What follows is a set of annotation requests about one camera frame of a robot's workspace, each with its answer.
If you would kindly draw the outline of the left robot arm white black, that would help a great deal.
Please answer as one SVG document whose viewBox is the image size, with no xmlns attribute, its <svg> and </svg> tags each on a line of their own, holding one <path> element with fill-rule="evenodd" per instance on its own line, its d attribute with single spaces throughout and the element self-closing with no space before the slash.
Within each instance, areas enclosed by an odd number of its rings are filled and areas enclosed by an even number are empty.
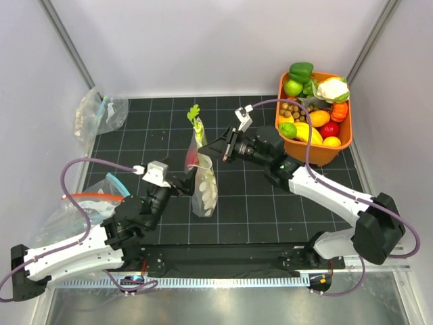
<svg viewBox="0 0 433 325">
<path fill-rule="evenodd" d="M 104 219 L 82 234 L 39 248 L 11 249 L 12 301 L 33 299 L 67 277 L 94 271 L 135 271 L 143 264 L 140 241 L 154 231 L 171 196 L 194 193 L 197 169 L 181 177 L 167 173 L 158 161 L 131 171 L 147 185 L 144 197 L 128 195 Z"/>
</svg>

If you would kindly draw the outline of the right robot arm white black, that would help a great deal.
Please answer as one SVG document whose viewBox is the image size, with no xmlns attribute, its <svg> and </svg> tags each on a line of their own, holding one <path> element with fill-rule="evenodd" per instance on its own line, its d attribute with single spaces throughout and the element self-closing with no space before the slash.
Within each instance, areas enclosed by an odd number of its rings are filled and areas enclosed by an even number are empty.
<svg viewBox="0 0 433 325">
<path fill-rule="evenodd" d="M 403 223 L 394 217 L 396 206 L 391 197 L 357 192 L 316 173 L 286 154 L 284 140 L 273 127 L 258 128 L 254 138 L 228 128 L 198 152 L 224 163 L 242 159 L 259 165 L 273 186 L 304 196 L 350 224 L 350 228 L 337 232 L 320 231 L 307 242 L 304 258 L 313 268 L 345 255 L 358 255 L 381 265 L 405 234 Z"/>
</svg>

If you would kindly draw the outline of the clear polka dot zip bag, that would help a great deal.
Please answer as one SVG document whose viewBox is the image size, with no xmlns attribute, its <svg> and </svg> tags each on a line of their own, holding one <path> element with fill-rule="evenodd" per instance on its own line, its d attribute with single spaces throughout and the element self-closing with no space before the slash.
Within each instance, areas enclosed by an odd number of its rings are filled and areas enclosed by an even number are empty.
<svg viewBox="0 0 433 325">
<path fill-rule="evenodd" d="M 204 132 L 202 146 L 206 144 L 207 139 Z M 200 164 L 195 166 L 198 171 L 195 191 L 191 198 L 192 212 L 198 217 L 211 217 L 217 205 L 217 180 L 211 158 L 199 153 L 198 158 Z"/>
</svg>

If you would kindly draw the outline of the green celery stalk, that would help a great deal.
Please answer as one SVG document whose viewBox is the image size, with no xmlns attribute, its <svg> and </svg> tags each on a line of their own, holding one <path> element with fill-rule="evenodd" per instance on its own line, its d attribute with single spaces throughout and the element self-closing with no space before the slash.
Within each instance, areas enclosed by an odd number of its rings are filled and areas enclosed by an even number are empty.
<svg viewBox="0 0 433 325">
<path fill-rule="evenodd" d="M 193 135 L 189 149 L 195 148 L 197 152 L 198 148 L 202 146 L 202 142 L 204 139 L 204 125 L 199 117 L 199 114 L 200 106 L 198 104 L 194 104 L 187 113 L 187 119 L 193 127 Z"/>
</svg>

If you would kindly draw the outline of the red bell pepper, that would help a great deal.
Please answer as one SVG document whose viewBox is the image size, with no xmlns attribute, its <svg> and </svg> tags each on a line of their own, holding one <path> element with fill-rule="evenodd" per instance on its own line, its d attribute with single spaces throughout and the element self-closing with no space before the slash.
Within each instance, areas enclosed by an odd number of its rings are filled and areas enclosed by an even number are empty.
<svg viewBox="0 0 433 325">
<path fill-rule="evenodd" d="M 195 148 L 190 148 L 185 156 L 185 171 L 188 172 L 190 169 L 199 165 L 198 153 Z"/>
</svg>

